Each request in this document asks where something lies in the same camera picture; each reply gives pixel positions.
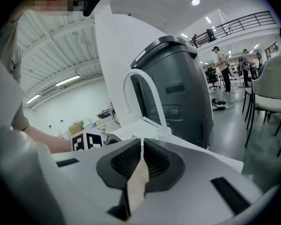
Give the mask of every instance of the gray floor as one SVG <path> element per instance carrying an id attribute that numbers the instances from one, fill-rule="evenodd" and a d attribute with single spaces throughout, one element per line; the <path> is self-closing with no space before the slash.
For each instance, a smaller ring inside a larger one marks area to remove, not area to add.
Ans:
<path id="1" fill-rule="evenodd" d="M 224 88 L 211 89 L 211 97 L 235 102 L 243 100 L 244 89 L 235 88 L 235 94 L 223 95 Z M 281 114 L 272 114 L 263 124 L 265 112 L 255 113 L 252 134 L 247 148 L 244 147 L 249 130 L 246 130 L 245 112 L 249 99 L 246 100 L 242 114 L 243 101 L 235 102 L 230 110 L 214 111 L 214 128 L 211 133 L 210 151 L 244 162 L 242 174 L 256 183 L 264 192 L 281 178 L 281 155 L 277 152 L 281 145 L 281 129 L 274 133 L 279 125 Z"/>

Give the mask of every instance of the white table surface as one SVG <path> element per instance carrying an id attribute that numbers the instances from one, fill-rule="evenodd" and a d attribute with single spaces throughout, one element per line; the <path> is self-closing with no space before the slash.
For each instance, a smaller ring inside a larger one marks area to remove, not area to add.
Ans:
<path id="1" fill-rule="evenodd" d="M 118 138 L 121 140 L 128 140 L 131 139 L 132 136 L 136 136 L 137 138 L 141 138 L 142 143 L 144 138 L 152 138 L 152 139 L 157 139 L 157 131 L 158 127 L 144 121 L 143 119 L 137 120 L 136 122 L 129 124 L 128 126 L 122 127 L 116 131 L 113 131 L 112 134 L 116 135 Z M 171 135 L 168 138 L 169 143 L 173 143 L 182 147 L 202 151 L 205 153 L 208 153 L 215 158 L 219 159 L 220 161 L 226 163 L 227 165 L 231 166 L 235 170 L 237 170 L 239 173 L 241 173 L 244 163 L 235 159 L 231 159 L 229 157 L 225 157 L 219 154 L 216 154 L 214 152 L 210 152 L 206 149 L 203 149 L 201 147 L 198 147 L 192 143 L 189 143 L 181 138 L 178 138 L 174 135 Z"/>

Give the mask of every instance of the railing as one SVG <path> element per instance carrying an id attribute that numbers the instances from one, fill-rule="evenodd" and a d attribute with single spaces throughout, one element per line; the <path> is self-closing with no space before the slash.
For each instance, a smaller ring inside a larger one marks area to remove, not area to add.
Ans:
<path id="1" fill-rule="evenodd" d="M 200 47 L 236 32 L 275 23 L 270 11 L 254 13 L 217 26 L 215 28 L 216 31 L 211 29 L 209 32 L 204 32 L 198 35 L 195 40 L 192 39 L 189 43 L 193 46 L 197 45 L 197 47 Z"/>

